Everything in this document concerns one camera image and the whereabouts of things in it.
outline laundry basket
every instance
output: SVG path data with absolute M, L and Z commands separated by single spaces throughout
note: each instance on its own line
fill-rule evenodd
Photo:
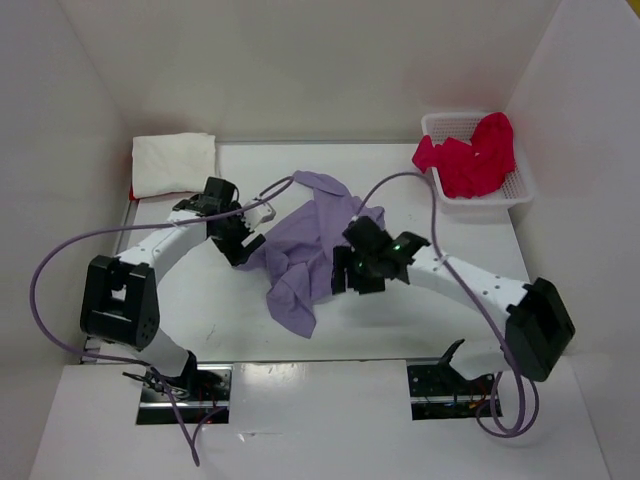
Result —
M 487 112 L 434 113 L 422 117 L 422 133 L 431 136 L 434 144 L 443 143 L 453 137 L 470 143 L 476 125 L 486 117 Z M 507 174 L 500 190 L 489 195 L 472 198 L 450 198 L 444 194 L 437 169 L 432 169 L 438 196 L 445 205 L 460 207 L 500 207 L 509 208 L 518 203 L 533 200 L 534 183 L 527 158 L 514 135 L 513 151 L 516 169 Z

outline white towel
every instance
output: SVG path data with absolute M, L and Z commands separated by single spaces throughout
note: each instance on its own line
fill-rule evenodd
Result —
M 206 133 L 135 137 L 133 196 L 202 192 L 207 177 L 217 172 L 215 139 Z

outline white wall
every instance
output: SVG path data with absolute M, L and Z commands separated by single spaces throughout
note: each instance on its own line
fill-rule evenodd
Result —
M 61 0 L 135 132 L 419 138 L 502 109 L 557 0 Z
M 532 277 L 559 286 L 576 371 L 614 479 L 637 478 L 640 20 L 564 0 L 508 112 L 539 187 L 512 212 Z
M 29 474 L 68 358 L 38 332 L 36 263 L 74 233 L 120 221 L 130 136 L 55 0 L 0 2 L 0 478 Z M 80 286 L 102 238 L 52 264 L 42 313 L 79 344 Z

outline crumpled purple fabric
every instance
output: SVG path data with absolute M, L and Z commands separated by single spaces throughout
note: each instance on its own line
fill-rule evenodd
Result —
M 313 200 L 271 228 L 265 243 L 238 269 L 266 269 L 271 317 L 287 330 L 311 338 L 316 326 L 313 304 L 331 295 L 333 247 L 346 244 L 342 232 L 362 200 L 329 175 L 297 171 L 293 178 L 313 189 Z M 384 228 L 382 207 L 365 208 L 361 215 Z

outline crumpled red fabric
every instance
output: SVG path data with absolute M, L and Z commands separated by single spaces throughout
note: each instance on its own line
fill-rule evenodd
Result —
M 513 128 L 504 113 L 492 113 L 476 126 L 471 145 L 447 138 L 434 146 L 425 135 L 412 161 L 422 173 L 438 169 L 447 197 L 481 197 L 498 190 L 507 173 L 516 169 Z

